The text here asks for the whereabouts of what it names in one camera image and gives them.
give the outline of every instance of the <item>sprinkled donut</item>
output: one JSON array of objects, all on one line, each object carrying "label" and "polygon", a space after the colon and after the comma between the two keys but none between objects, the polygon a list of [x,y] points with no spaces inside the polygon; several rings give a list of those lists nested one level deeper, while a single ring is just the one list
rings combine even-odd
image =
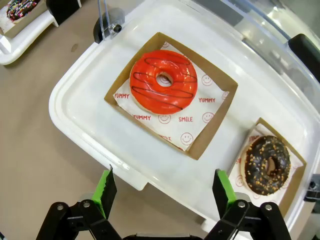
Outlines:
[{"label": "sprinkled donut", "polygon": [[29,12],[31,12],[40,0],[11,0],[8,3],[8,10],[6,16],[12,21],[17,21]]},{"label": "sprinkled donut", "polygon": [[275,136],[261,136],[242,154],[241,175],[256,194],[278,191],[289,176],[291,163],[287,147]]}]

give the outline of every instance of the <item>clear plastic lid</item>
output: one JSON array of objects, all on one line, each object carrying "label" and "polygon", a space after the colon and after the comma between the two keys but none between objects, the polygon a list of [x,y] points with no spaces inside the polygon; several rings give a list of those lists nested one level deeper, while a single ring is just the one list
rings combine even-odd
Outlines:
[{"label": "clear plastic lid", "polygon": [[283,78],[290,78],[320,113],[320,84],[291,51],[288,40],[306,35],[320,49],[319,38],[295,13],[278,0],[193,0],[228,22],[242,42]]}]

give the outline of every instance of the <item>red icing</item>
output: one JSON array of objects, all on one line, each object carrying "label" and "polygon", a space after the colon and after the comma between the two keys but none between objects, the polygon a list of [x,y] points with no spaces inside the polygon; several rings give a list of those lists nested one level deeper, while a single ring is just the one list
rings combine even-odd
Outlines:
[{"label": "red icing", "polygon": [[[161,86],[157,76],[166,73],[171,86]],[[156,50],[145,53],[133,66],[130,74],[131,93],[147,110],[170,115],[185,109],[194,99],[198,83],[197,73],[183,55]]]}]

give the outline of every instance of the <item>nut sprinkles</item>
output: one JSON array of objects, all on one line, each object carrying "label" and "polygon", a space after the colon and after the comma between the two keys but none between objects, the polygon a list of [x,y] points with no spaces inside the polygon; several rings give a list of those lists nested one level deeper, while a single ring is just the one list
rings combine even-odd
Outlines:
[{"label": "nut sprinkles", "polygon": [[241,173],[249,188],[268,196],[286,182],[291,167],[287,147],[277,137],[268,135],[255,140],[242,159]]}]

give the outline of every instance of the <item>white paper liner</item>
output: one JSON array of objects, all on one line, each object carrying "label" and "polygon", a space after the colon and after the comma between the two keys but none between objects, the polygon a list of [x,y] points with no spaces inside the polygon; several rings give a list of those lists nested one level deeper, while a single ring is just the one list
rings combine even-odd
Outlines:
[{"label": "white paper liner", "polygon": [[[182,54],[168,42],[165,42],[161,49]],[[130,79],[126,80],[113,95],[121,108],[183,151],[188,149],[214,117],[229,93],[222,91],[205,72],[191,63],[198,79],[197,92],[192,103],[175,114],[157,115],[139,107],[131,94]]]},{"label": "white paper liner", "polygon": [[[247,138],[245,142],[245,148],[248,147],[248,145],[250,145],[251,143],[253,143],[255,139],[257,139],[258,137],[267,136],[267,135],[274,136],[274,134],[270,130],[268,130],[264,125],[259,123],[257,126],[255,126],[255,128],[252,130],[249,137]],[[241,170],[240,170],[241,161],[242,161],[241,156],[244,150],[242,149],[229,175],[229,180],[234,192],[247,194],[250,197],[251,202],[258,207],[260,207],[260,205],[265,202],[274,202],[279,205],[283,196],[285,195],[285,192],[289,186],[291,178],[295,173],[296,169],[303,166],[303,163],[299,160],[299,158],[296,155],[294,155],[288,147],[287,149],[290,155],[290,162],[291,162],[289,177],[285,181],[284,185],[278,191],[276,191],[273,194],[270,194],[269,196],[256,194],[244,183],[245,177],[241,175]]]}]

